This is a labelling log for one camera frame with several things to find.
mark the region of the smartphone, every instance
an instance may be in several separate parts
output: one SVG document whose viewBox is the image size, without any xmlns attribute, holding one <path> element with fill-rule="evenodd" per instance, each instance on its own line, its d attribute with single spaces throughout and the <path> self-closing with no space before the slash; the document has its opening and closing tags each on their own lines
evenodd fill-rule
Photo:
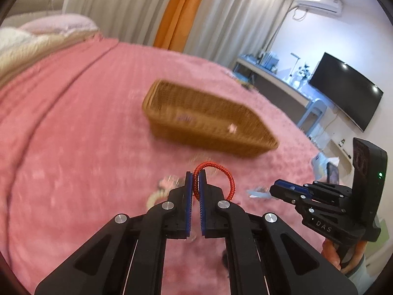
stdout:
<svg viewBox="0 0 393 295">
<path fill-rule="evenodd" d="M 327 163 L 327 182 L 330 184 L 339 184 L 338 167 L 331 162 Z"/>
</svg>

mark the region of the curtain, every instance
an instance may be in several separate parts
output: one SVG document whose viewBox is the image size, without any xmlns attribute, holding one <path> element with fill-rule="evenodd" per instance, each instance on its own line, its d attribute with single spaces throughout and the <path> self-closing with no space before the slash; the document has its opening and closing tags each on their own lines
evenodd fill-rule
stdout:
<svg viewBox="0 0 393 295">
<path fill-rule="evenodd" d="M 97 23 L 105 36 L 153 45 L 169 0 L 69 0 L 66 12 Z"/>
<path fill-rule="evenodd" d="M 231 67 L 239 54 L 268 48 L 292 2 L 202 0 L 184 53 Z"/>
<path fill-rule="evenodd" d="M 182 52 L 202 0 L 170 0 L 162 18 L 155 47 Z"/>
</svg>

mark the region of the wicker basket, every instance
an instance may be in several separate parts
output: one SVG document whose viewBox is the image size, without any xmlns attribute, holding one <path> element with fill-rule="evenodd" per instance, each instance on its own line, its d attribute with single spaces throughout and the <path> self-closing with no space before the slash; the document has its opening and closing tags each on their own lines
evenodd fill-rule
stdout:
<svg viewBox="0 0 393 295">
<path fill-rule="evenodd" d="M 246 106 L 166 80 L 151 86 L 142 107 L 156 137 L 243 157 L 279 145 Z"/>
</svg>

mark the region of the pink pillow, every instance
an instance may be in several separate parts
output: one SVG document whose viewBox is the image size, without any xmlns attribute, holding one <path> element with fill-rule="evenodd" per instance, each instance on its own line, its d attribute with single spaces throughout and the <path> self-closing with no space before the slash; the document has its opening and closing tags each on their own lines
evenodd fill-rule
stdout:
<svg viewBox="0 0 393 295">
<path fill-rule="evenodd" d="M 30 21 L 20 29 L 33 34 L 70 34 L 75 31 L 96 31 L 97 25 L 93 20 L 80 14 L 59 14 Z"/>
</svg>

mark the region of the black flat screen tv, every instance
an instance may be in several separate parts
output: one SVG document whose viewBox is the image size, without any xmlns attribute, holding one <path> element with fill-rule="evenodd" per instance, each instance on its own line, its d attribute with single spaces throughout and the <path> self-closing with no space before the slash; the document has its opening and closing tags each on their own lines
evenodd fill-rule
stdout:
<svg viewBox="0 0 393 295">
<path fill-rule="evenodd" d="M 325 94 L 363 132 L 384 93 L 368 78 L 327 53 L 309 84 Z"/>
</svg>

